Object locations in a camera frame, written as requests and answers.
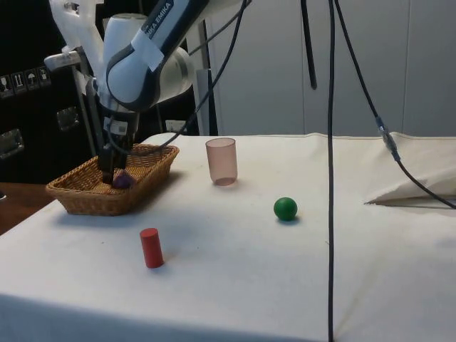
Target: label sticker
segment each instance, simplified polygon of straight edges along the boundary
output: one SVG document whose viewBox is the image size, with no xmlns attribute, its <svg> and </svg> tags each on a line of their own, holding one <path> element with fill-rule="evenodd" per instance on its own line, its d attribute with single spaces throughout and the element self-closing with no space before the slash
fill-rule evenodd
<svg viewBox="0 0 456 342">
<path fill-rule="evenodd" d="M 25 93 L 27 91 L 26 78 L 24 73 L 12 73 L 11 80 L 16 94 Z"/>
<path fill-rule="evenodd" d="M 9 75 L 0 76 L 0 98 L 14 96 L 13 85 Z"/>
<path fill-rule="evenodd" d="M 36 72 L 35 69 L 27 70 L 25 72 L 25 76 L 26 76 L 27 88 L 29 90 L 35 90 L 37 88 L 40 88 L 40 83 L 38 80 L 38 73 Z"/>
<path fill-rule="evenodd" d="M 48 87 L 51 85 L 51 77 L 49 76 L 47 67 L 41 66 L 38 68 L 38 79 L 41 87 Z"/>
</svg>

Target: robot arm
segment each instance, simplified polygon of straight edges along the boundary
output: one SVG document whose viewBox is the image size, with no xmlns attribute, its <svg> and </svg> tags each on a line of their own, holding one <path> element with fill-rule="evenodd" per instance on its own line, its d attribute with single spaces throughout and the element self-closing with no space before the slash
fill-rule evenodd
<svg viewBox="0 0 456 342">
<path fill-rule="evenodd" d="M 242 0 L 159 0 L 146 18 L 117 15 L 101 40 L 95 27 L 96 4 L 103 0 L 49 0 L 66 40 L 64 53 L 82 46 L 94 71 L 95 88 L 105 108 L 105 129 L 116 144 L 131 150 L 139 112 L 185 92 L 192 84 L 192 63 L 179 45 L 188 31 L 209 15 Z M 109 143 L 99 152 L 103 181 L 112 184 L 115 168 L 127 156 Z"/>
<path fill-rule="evenodd" d="M 106 61 L 109 94 L 133 112 L 169 98 L 166 90 L 170 85 L 180 87 L 191 78 L 190 59 L 177 50 L 188 31 L 204 17 L 237 2 L 240 0 L 160 0 L 132 41 Z M 162 77 L 172 72 L 166 68 L 170 58 L 180 66 L 183 77 Z"/>
</svg>

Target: purple object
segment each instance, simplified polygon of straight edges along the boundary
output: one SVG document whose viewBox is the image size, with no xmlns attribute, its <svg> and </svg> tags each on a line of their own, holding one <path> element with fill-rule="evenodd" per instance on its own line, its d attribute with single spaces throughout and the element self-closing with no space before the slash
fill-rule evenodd
<svg viewBox="0 0 456 342">
<path fill-rule="evenodd" d="M 136 184 L 136 180 L 128 172 L 122 171 L 113 181 L 114 189 L 130 189 Z"/>
</svg>

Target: cable connector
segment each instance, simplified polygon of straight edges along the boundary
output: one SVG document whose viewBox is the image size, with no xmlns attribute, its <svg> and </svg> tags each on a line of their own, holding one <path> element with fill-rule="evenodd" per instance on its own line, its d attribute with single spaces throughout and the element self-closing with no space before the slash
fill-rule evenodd
<svg viewBox="0 0 456 342">
<path fill-rule="evenodd" d="M 385 143 L 386 148 L 388 148 L 388 150 L 391 152 L 391 155 L 393 155 L 394 160 L 396 162 L 400 162 L 398 146 L 396 145 L 393 136 L 390 134 L 389 129 L 385 126 L 381 117 L 378 116 L 377 118 L 375 118 L 375 121 L 377 122 L 378 130 L 382 135 L 383 142 Z"/>
</svg>

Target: green ball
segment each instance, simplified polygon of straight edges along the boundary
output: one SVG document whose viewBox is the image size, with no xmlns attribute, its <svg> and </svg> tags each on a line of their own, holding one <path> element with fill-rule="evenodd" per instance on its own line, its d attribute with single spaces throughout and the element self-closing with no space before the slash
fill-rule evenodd
<svg viewBox="0 0 456 342">
<path fill-rule="evenodd" d="M 282 221 L 292 221 L 296 218 L 298 205 L 291 198 L 284 197 L 277 200 L 274 205 L 274 212 Z"/>
</svg>

